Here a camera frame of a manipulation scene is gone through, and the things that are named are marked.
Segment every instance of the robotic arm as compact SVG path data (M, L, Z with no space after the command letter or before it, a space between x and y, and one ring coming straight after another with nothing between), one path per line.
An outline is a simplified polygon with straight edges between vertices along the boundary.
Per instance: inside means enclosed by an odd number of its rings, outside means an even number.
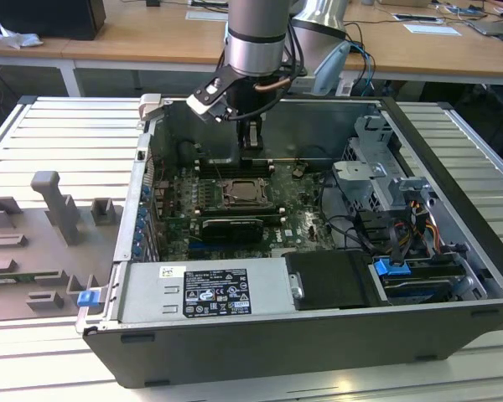
M308 0L291 20L289 12L294 3L231 0L222 55L226 65L219 66L187 100L204 120L212 116L218 122L235 121L243 150L262 149L261 114L288 93L303 71L304 53L313 54L324 37L336 44L345 38L342 19L348 0ZM302 38L304 47L298 38ZM290 65L283 64L286 48Z

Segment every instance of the laptop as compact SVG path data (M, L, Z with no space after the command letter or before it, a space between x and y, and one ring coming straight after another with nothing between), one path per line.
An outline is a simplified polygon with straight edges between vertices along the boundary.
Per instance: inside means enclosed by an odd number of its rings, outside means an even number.
M486 36L503 34L503 23L490 23L482 21L466 21L469 26Z

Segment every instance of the desk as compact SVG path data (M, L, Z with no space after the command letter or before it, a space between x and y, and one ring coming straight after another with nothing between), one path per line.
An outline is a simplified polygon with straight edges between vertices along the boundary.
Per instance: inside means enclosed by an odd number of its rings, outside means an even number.
M466 0L455 3L468 4ZM72 96L82 94L76 69L190 72L214 69L222 49L224 23L188 20L189 9L177 4L147 8L139 1L105 0L105 7L106 24L96 40L44 39L45 45L39 48L21 50L0 44L0 64L58 68ZM345 20L393 20L389 15L392 12L438 15L431 8L380 4L369 7L353 0ZM376 59L375 77L503 85L503 42L486 38L460 23L452 26L462 36L414 34L402 23L362 23L364 43ZM356 40L354 26L349 27L349 33ZM361 57L351 54L344 75L355 76L362 66Z

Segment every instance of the motherboard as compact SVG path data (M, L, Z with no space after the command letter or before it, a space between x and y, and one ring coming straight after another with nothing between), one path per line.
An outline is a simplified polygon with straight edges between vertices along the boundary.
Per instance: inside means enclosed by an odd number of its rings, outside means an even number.
M261 177L250 177L253 169L213 169L210 175L185 167L158 175L162 260L279 257L334 248L319 213L321 172L304 173L294 162L273 162Z

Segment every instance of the blue tab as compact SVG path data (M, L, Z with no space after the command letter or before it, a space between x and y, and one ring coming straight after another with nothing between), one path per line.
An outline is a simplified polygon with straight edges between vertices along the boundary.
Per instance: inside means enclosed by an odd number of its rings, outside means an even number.
M76 305L78 307L97 307L99 306L99 299L101 298L101 291L81 291L78 295Z
M378 276L410 275L412 273L406 262L402 265L393 265L389 258L380 258L374 265Z

